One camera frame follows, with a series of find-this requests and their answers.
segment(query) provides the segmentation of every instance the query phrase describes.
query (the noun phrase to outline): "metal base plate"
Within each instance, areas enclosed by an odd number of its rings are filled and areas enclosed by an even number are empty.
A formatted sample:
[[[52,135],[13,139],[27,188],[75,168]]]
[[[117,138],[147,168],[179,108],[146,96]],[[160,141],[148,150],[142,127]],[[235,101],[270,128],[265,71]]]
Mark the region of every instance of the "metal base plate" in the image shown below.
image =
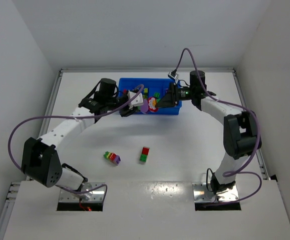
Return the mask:
[[[104,182],[86,182],[84,184],[82,191],[95,188],[95,187],[100,186],[102,184],[104,184]],[[104,194],[105,194],[105,187],[101,187],[95,191],[91,191],[87,195],[88,198],[83,199],[83,202],[84,203],[91,203],[91,204],[101,204],[103,202],[103,199],[104,199]],[[78,204],[79,197],[74,196],[72,193],[61,189],[58,202],[64,203],[64,204],[75,204],[75,203]]]
[[[239,199],[236,184],[232,189],[228,188],[225,191],[214,194],[206,188],[205,182],[193,182],[194,202],[195,204],[218,204],[220,202],[230,202]]]

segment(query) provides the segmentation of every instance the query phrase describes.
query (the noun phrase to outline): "blue plastic container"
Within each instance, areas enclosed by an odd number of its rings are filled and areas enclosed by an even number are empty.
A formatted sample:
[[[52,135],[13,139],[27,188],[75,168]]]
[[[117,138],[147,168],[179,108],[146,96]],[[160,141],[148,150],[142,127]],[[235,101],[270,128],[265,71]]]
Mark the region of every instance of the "blue plastic container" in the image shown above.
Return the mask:
[[[153,97],[155,93],[159,93],[159,98],[161,99],[165,93],[166,89],[169,87],[169,83],[173,83],[172,79],[169,78],[130,78],[123,77],[119,80],[119,91],[123,90],[133,90],[139,84],[143,84],[144,88],[148,89],[148,98]],[[178,115],[179,109],[181,108],[181,101],[175,107],[160,108],[157,112],[149,112],[148,114],[156,115]]]

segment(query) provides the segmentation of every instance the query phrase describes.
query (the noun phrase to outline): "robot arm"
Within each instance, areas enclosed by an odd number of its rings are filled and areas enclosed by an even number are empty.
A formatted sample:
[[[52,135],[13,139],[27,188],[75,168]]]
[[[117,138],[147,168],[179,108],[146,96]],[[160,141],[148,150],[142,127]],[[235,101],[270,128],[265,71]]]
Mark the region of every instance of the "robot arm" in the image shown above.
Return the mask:
[[[199,71],[199,75],[204,87],[207,89],[205,73]],[[207,97],[198,81],[196,71],[190,73],[190,85],[188,87],[179,88],[175,82],[170,83],[167,94],[157,103],[156,107],[174,107],[179,101],[188,100],[191,100],[192,104],[200,111],[210,114],[224,126],[223,144],[226,152],[219,168],[213,173],[210,181],[212,191],[216,194],[231,188],[235,184],[236,175],[224,177],[223,174],[238,170],[248,156],[251,155],[257,135],[255,121],[248,112]]]
[[[67,164],[61,165],[58,153],[86,128],[95,124],[101,118],[101,114],[122,106],[134,96],[135,93],[129,91],[118,97],[116,82],[107,78],[101,79],[95,88],[82,99],[69,119],[64,120],[40,138],[31,137],[25,142],[22,172],[48,188],[58,186],[80,191],[83,183],[88,179],[73,167]],[[139,94],[136,99],[120,110],[120,115],[127,117],[136,112],[137,106],[142,104],[143,98]]]

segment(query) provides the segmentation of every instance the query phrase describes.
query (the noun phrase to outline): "blue bin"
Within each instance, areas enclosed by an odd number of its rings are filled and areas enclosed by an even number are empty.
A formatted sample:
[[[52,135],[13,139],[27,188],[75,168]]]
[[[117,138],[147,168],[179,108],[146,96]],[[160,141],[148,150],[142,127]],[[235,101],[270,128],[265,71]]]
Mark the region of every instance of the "blue bin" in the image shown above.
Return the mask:
[[[172,79],[169,78],[132,78],[123,77],[119,80],[119,91],[123,90],[133,90],[139,84],[143,84],[144,88],[148,89],[148,98],[153,97],[155,93],[159,93],[159,98],[161,99],[165,93],[166,89],[169,87],[169,83],[173,83]],[[149,112],[148,114],[155,115],[178,115],[179,109],[181,108],[181,101],[175,107],[160,108],[157,112]]]

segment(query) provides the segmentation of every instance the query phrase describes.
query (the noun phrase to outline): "white wall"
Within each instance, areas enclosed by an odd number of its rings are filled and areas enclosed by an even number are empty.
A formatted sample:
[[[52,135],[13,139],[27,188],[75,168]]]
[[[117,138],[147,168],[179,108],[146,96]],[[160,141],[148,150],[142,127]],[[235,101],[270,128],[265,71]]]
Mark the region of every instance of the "white wall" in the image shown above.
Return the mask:
[[[270,0],[13,0],[38,46],[63,67],[238,64]],[[188,57],[183,67],[191,67]]]
[[[238,67],[262,126],[262,152],[290,219],[290,0],[273,0]]]
[[[43,115],[55,74],[11,0],[0,0],[0,214],[11,181],[24,179],[8,157],[13,127],[25,118]],[[22,146],[37,136],[41,122],[16,134],[13,151],[21,162]]]

